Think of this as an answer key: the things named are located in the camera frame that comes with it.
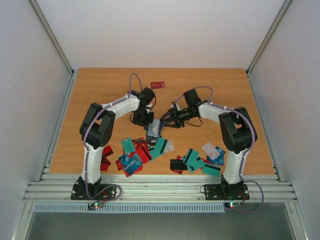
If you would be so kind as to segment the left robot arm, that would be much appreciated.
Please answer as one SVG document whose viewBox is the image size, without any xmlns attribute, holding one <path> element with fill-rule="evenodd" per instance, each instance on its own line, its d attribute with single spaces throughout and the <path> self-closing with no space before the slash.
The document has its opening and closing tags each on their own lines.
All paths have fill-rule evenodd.
<svg viewBox="0 0 320 240">
<path fill-rule="evenodd" d="M 141 92 L 132 90 L 111 103 L 100 105 L 94 102 L 90 105 L 79 129 L 84 146 L 84 162 L 82 173 L 72 189 L 74 194 L 96 199 L 102 193 L 100 165 L 115 121 L 133 113 L 133 124 L 142 127 L 151 124 L 154 113 L 149 104 L 155 98 L 153 90 L 146 87 Z"/>
</svg>

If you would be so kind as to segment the teal VIP card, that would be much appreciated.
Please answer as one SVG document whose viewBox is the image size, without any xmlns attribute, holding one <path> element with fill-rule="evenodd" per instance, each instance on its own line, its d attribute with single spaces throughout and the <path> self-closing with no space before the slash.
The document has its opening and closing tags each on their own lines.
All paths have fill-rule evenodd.
<svg viewBox="0 0 320 240">
<path fill-rule="evenodd" d="M 123 151 L 126 155 L 129 155 L 130 153 L 133 153 L 136 151 L 134 143 L 130 137 L 123 139 L 121 141 L 121 145 L 122 145 Z"/>
</svg>

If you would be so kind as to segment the blue leather card holder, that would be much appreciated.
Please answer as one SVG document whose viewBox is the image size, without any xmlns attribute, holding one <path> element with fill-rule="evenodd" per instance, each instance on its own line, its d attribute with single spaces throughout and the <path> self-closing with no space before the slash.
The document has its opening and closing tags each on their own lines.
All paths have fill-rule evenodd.
<svg viewBox="0 0 320 240">
<path fill-rule="evenodd" d="M 146 127 L 146 137 L 161 137 L 163 126 L 163 122 L 161 122 L 160 119 L 154 119 L 153 122 L 149 123 Z"/>
</svg>

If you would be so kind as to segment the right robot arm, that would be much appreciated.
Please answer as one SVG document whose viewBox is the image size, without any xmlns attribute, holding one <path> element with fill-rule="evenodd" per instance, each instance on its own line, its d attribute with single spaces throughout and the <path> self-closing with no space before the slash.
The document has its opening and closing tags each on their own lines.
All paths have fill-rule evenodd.
<svg viewBox="0 0 320 240">
<path fill-rule="evenodd" d="M 227 164 L 219 189 L 225 198 L 234 197 L 244 186 L 244 166 L 257 133 L 244 107 L 228 108 L 210 100 L 201 100 L 195 89 L 183 94 L 187 108 L 179 109 L 177 102 L 160 118 L 165 127 L 182 128 L 185 122 L 199 117 L 220 125 L 222 140 L 228 149 Z"/>
</svg>

